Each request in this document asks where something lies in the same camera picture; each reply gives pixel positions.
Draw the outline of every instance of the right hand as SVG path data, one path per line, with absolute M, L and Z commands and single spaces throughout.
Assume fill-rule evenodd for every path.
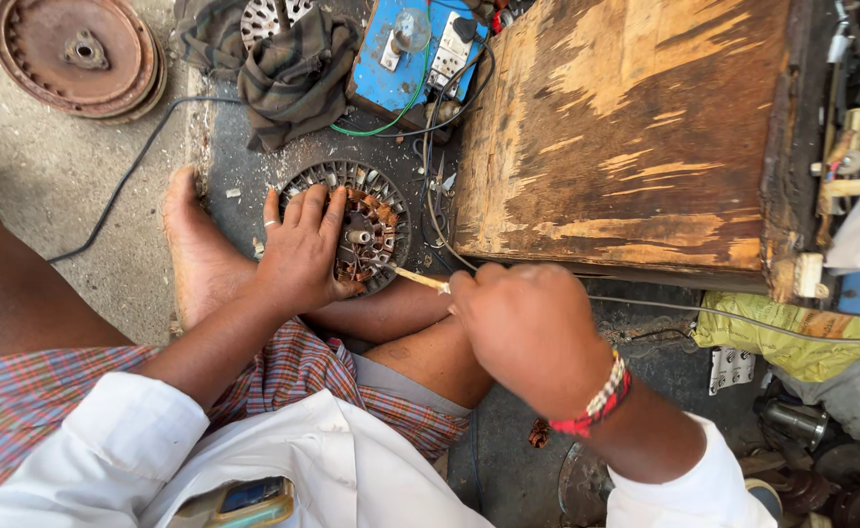
M 475 278 L 458 271 L 450 290 L 479 364 L 542 416 L 575 418 L 605 385 L 612 349 L 570 271 L 488 263 Z

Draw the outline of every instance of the worn wooden board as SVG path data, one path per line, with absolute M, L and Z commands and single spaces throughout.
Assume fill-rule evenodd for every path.
M 787 0 L 535 4 L 492 44 L 457 251 L 764 284 L 759 186 L 787 20 Z

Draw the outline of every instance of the white shirt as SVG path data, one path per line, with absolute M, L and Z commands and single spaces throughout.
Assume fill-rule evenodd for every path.
M 720 432 L 695 419 L 707 433 L 703 459 L 663 485 L 614 474 L 608 526 L 775 526 Z M 162 527 L 191 496 L 279 475 L 296 491 L 283 528 L 491 526 L 404 437 L 329 391 L 200 441 L 208 426 L 177 389 L 107 374 L 0 486 L 0 526 Z

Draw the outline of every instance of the light bulb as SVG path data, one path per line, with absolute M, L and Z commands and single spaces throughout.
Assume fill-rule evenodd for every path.
M 394 18 L 394 30 L 391 35 L 390 43 L 394 53 L 422 52 L 427 42 L 430 42 L 430 20 L 421 9 L 408 7 Z

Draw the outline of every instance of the concrete floor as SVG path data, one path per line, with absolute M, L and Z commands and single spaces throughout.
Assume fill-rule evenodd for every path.
M 131 0 L 166 45 L 172 0 Z M 132 125 L 107 126 L 32 99 L 0 67 L 0 216 L 37 253 L 51 258 L 84 243 L 122 172 L 172 98 L 203 90 L 201 77 L 168 60 L 164 100 Z M 163 238 L 161 195 L 172 169 L 196 157 L 187 147 L 201 103 L 186 103 L 115 203 L 94 246 L 56 269 L 91 307 L 134 342 L 161 344 L 173 313 L 173 275 Z

